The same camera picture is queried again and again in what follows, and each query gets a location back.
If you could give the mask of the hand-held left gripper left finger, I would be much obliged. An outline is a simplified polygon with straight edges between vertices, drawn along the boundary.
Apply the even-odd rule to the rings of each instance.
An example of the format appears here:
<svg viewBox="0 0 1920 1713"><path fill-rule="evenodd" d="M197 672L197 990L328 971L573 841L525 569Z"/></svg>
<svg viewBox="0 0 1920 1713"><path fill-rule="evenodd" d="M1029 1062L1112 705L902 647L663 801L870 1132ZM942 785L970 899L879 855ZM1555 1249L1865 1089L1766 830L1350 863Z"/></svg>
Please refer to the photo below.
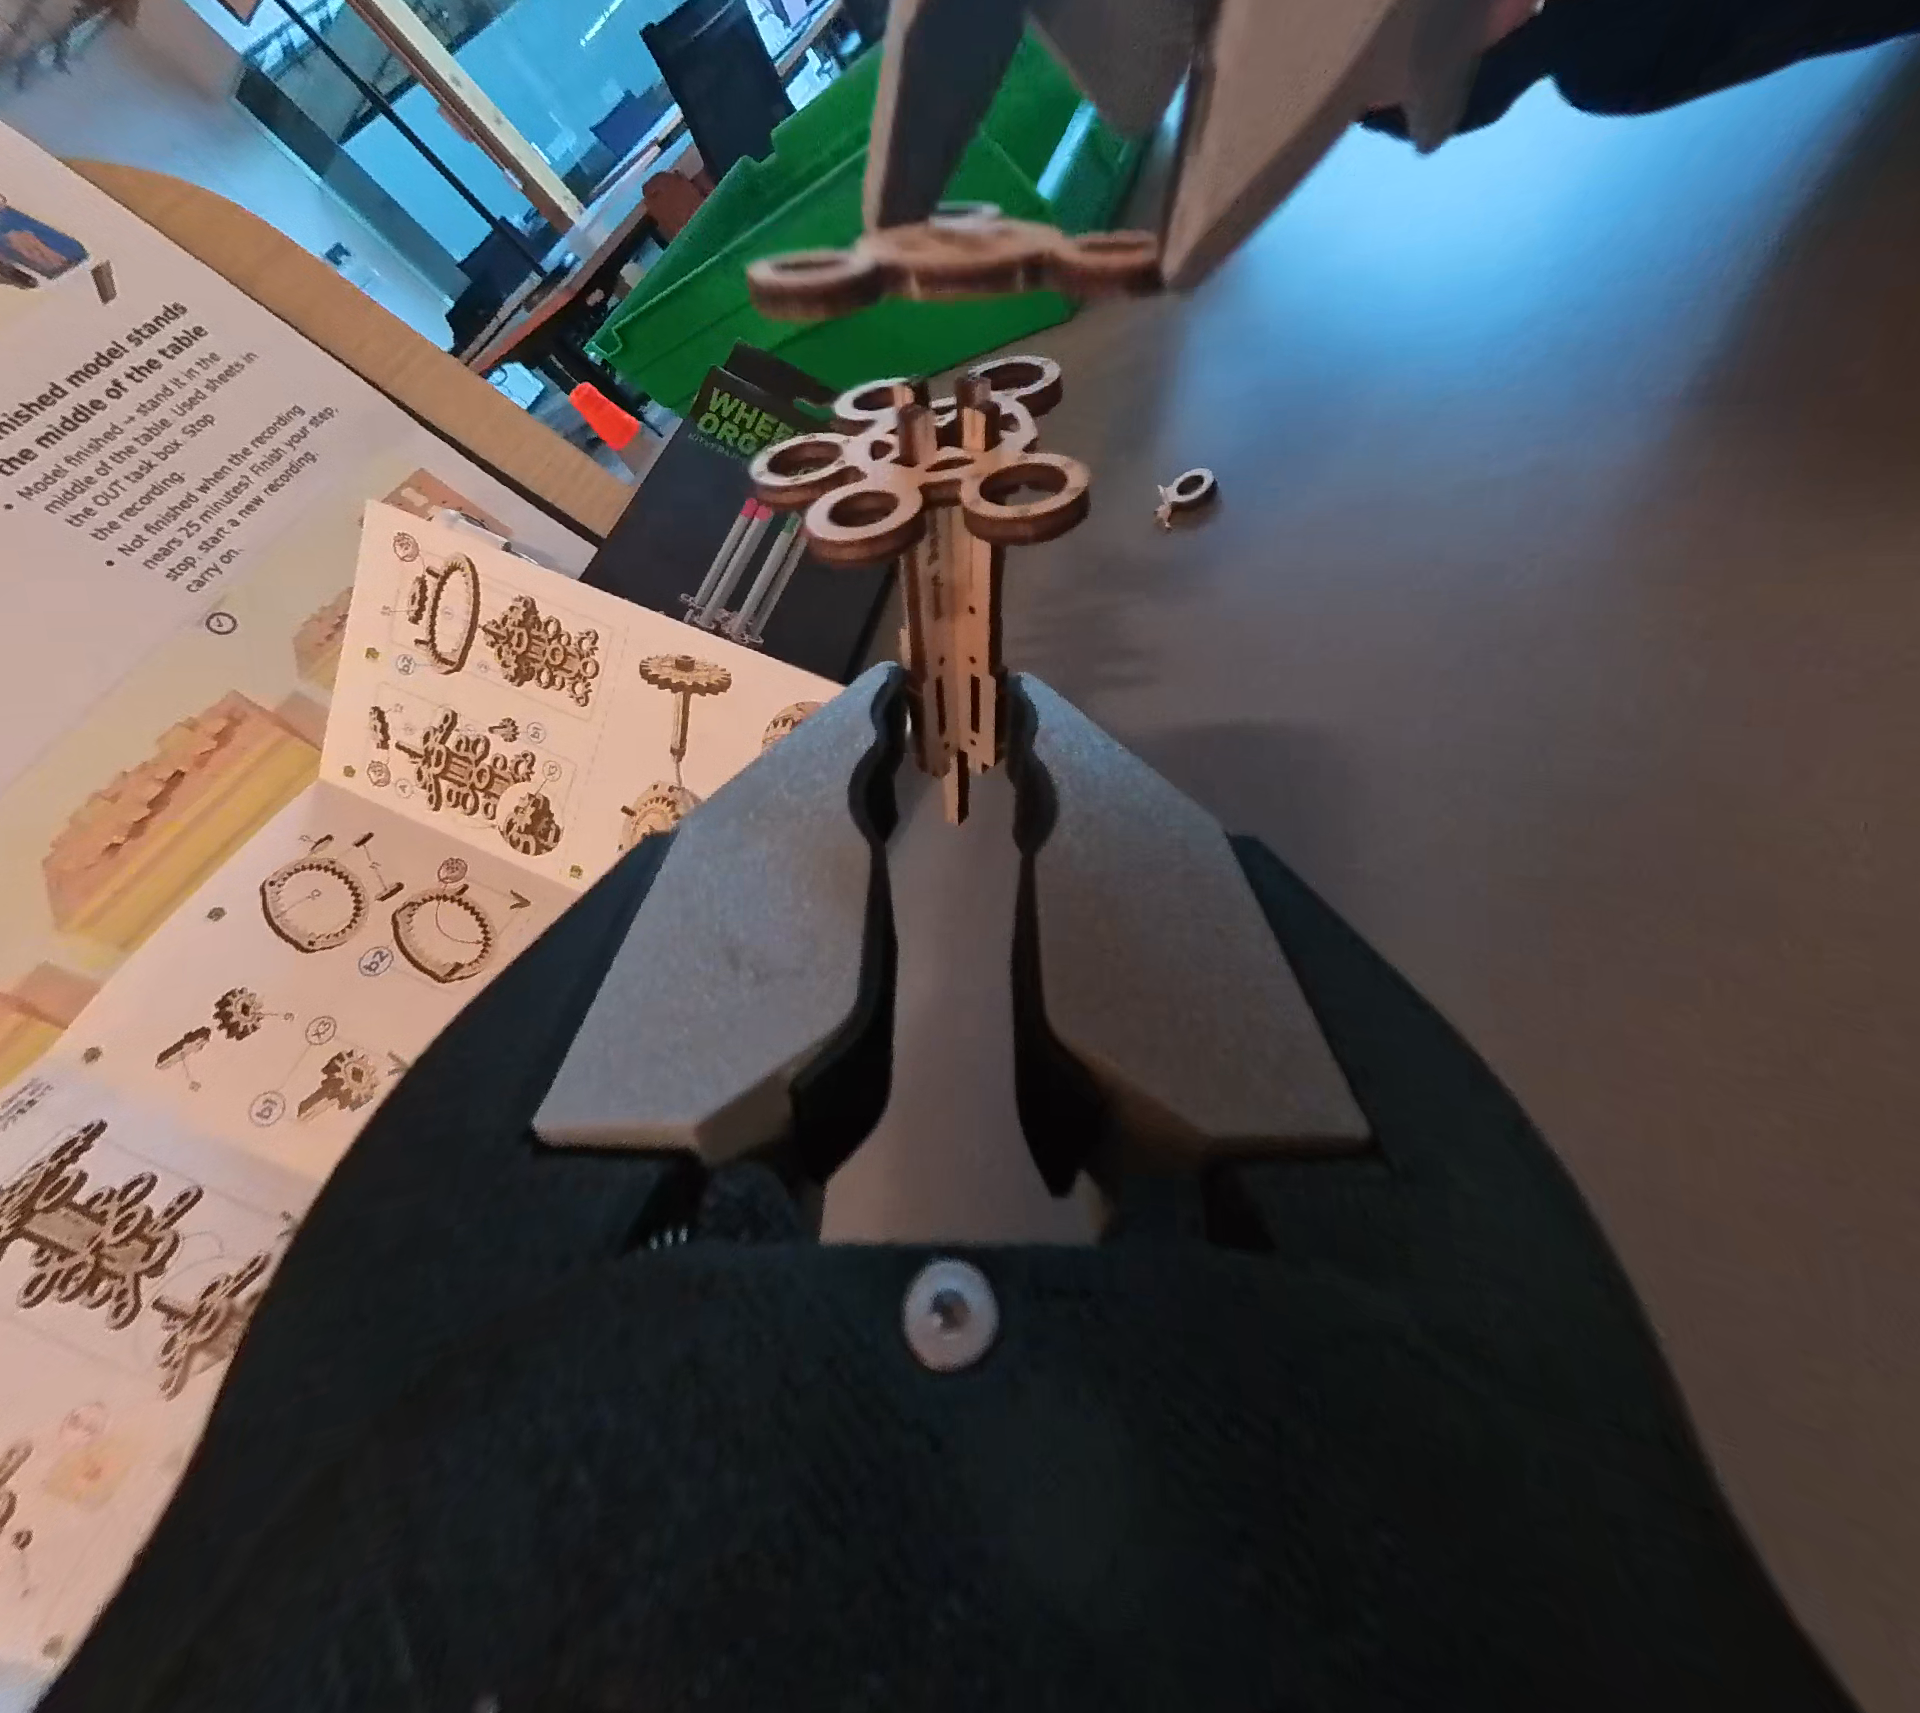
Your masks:
<svg viewBox="0 0 1920 1713"><path fill-rule="evenodd" d="M668 837L535 1118L564 1152L823 1188L893 1088L904 672L807 716Z"/></svg>

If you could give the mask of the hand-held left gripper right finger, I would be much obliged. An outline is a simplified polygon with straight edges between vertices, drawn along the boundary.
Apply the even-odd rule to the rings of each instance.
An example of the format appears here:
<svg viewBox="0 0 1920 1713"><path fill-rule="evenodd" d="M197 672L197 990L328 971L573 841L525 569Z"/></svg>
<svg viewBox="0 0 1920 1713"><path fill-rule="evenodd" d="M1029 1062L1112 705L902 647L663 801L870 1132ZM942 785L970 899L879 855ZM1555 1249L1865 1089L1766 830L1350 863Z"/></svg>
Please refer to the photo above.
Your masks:
<svg viewBox="0 0 1920 1713"><path fill-rule="evenodd" d="M1015 1083L1048 1194L1369 1149L1225 826L1045 681L1007 698Z"/></svg>

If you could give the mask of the wooden flower-shaped plate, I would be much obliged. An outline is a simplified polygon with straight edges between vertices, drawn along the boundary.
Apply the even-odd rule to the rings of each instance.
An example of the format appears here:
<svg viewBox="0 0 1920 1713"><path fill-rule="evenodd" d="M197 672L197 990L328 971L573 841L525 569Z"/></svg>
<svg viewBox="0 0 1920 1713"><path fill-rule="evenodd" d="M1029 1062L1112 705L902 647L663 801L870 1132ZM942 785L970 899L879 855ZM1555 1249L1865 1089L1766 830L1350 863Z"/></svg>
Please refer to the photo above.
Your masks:
<svg viewBox="0 0 1920 1713"><path fill-rule="evenodd" d="M1067 232L988 204L960 204L855 244L754 260L747 290L771 318L837 318L886 300L970 303L1057 292L1077 303L1162 290L1150 230Z"/></svg>

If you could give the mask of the wooden shaft flower plate assembly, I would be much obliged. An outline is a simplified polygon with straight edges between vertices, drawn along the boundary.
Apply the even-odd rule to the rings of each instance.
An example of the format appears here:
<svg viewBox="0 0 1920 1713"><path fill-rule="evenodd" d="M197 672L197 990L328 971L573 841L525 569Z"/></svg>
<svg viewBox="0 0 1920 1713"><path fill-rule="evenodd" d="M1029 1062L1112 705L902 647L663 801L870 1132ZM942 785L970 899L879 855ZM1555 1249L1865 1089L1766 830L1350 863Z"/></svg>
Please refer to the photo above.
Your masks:
<svg viewBox="0 0 1920 1713"><path fill-rule="evenodd" d="M1005 554L1062 539L1093 508L1090 471L1042 448L1062 396L1051 357L978 363L947 398L881 380L841 394L829 428L748 467L761 501L803 514L813 556L897 569L913 745L957 826L975 779L1005 759Z"/></svg>

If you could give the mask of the folded assembly instruction leaflet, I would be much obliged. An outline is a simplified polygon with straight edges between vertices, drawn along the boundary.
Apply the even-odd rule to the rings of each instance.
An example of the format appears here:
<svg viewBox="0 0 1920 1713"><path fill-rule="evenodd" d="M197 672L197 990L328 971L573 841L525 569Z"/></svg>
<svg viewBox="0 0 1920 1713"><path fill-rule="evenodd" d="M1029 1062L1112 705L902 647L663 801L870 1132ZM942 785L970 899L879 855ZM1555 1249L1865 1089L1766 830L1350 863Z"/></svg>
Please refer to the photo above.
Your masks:
<svg viewBox="0 0 1920 1713"><path fill-rule="evenodd" d="M127 1579L325 1182L642 837L841 693L371 504L319 779L5 1086L5 1710Z"/></svg>

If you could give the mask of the black product box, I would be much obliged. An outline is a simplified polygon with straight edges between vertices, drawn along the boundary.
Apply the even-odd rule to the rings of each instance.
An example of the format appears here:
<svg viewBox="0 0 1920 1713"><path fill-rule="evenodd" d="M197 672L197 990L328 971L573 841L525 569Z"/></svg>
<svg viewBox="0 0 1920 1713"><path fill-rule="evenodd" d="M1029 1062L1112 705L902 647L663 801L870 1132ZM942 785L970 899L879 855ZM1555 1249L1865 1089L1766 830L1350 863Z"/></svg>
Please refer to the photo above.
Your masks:
<svg viewBox="0 0 1920 1713"><path fill-rule="evenodd" d="M584 585L839 685L863 671L890 596L884 566L829 566L803 519L750 487L752 458L827 431L835 391L738 343L708 371L639 481Z"/></svg>

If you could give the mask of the plywood display board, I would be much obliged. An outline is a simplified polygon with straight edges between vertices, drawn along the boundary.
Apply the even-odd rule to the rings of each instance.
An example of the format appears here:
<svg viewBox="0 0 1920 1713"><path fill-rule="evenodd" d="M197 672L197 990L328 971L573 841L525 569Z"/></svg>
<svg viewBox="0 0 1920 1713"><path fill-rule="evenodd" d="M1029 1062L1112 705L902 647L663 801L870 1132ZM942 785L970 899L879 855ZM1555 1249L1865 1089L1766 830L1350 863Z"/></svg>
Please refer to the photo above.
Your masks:
<svg viewBox="0 0 1920 1713"><path fill-rule="evenodd" d="M72 170L371 382L522 501L603 545L635 487L485 376L429 343L339 271L224 194L175 175L71 159Z"/></svg>

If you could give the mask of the instruction poster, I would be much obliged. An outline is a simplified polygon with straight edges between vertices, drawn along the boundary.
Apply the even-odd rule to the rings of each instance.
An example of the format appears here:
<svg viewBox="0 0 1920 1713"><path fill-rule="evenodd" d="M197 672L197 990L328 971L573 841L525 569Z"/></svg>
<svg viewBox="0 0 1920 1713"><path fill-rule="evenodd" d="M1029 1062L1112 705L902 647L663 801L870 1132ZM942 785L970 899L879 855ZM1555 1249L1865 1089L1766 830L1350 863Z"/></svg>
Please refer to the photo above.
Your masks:
<svg viewBox="0 0 1920 1713"><path fill-rule="evenodd" d="M314 779L422 428L5 129L2 1069Z"/></svg>

